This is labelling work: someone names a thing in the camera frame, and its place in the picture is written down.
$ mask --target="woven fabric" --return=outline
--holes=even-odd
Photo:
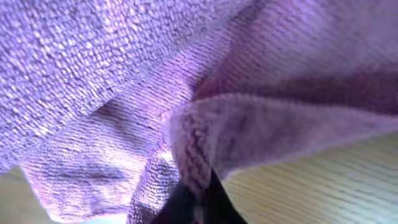
[[[148,223],[179,174],[206,186],[206,162],[226,177],[396,131],[397,9],[1,1],[0,173],[19,164],[55,221]],[[194,142],[179,128],[190,114],[216,115],[198,120],[212,133],[202,156],[178,144]]]

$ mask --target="fabric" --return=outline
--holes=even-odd
[[[57,222],[398,129],[395,0],[0,1],[0,173]]]

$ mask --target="wooden table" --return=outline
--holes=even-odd
[[[250,224],[398,224],[398,135],[240,172],[225,186]],[[19,169],[0,177],[0,224],[50,223]]]

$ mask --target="purple towel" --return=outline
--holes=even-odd
[[[0,174],[148,223],[221,177],[398,129],[396,0],[3,0]]]

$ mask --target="textured fabric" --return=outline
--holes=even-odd
[[[395,131],[397,9],[1,1],[0,173],[19,164],[55,221],[148,223],[179,174],[200,193],[209,167],[226,177]]]

